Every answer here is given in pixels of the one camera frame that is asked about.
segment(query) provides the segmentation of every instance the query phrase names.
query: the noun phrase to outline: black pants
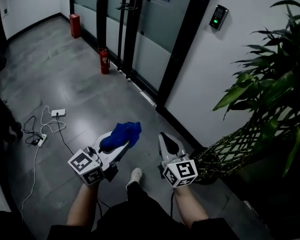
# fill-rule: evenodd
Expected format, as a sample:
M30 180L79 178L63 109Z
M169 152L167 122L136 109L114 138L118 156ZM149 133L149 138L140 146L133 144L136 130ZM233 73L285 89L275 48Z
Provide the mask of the black pants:
M173 220L160 204L143 191L137 182L131 183L127 188L128 201L111 207L98 221L94 234L114 235L131 228L131 233L147 232L149 228L164 230L187 230L184 225Z
M4 138L5 140L11 135L9 134L9 127L11 127L12 131L14 131L16 134L20 133L21 131L10 110L0 98L0 137Z

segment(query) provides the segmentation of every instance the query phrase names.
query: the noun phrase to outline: forearm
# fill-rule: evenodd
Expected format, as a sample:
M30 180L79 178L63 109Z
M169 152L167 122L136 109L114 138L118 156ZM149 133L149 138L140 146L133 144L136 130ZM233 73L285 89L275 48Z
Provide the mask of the forearm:
M68 226L81 226L91 230L96 215L99 184L87 187L82 184L67 218Z
M197 201L188 186L174 188L174 198L184 224L191 228L194 222L209 219L205 209Z

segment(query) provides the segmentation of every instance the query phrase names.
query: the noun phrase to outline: black clothing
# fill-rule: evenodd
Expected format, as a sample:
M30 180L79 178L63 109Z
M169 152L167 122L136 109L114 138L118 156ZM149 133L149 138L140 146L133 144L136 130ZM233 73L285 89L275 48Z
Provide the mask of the black clothing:
M10 110L0 98L0 137L6 142L13 142L16 137L9 133L9 127L16 133L18 139L21 139L21 125L16 122Z
M116 237L149 238L167 236L169 239L238 239L223 218L193 223L191 229L173 220L162 207L142 190L137 182L128 186L128 201L111 207L98 221L97 229L88 232L80 226L54 225L48 240L115 239Z

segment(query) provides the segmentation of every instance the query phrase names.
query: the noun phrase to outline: fire extinguisher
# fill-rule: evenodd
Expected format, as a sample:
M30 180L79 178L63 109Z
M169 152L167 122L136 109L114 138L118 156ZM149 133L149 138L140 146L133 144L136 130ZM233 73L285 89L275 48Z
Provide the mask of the fire extinguisher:
M99 48L100 65L101 65L102 74L109 74L110 60L108 55L109 54L106 49Z

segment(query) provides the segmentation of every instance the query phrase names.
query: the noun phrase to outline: white sneaker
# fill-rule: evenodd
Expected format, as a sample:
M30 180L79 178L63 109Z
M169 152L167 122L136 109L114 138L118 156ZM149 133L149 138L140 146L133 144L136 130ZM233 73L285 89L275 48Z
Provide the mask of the white sneaker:
M142 170L140 168L135 168L132 173L131 173L131 178L130 181L128 182L128 184L125 186L125 189L128 190L128 186L132 183L132 182L138 182L140 183L142 177Z

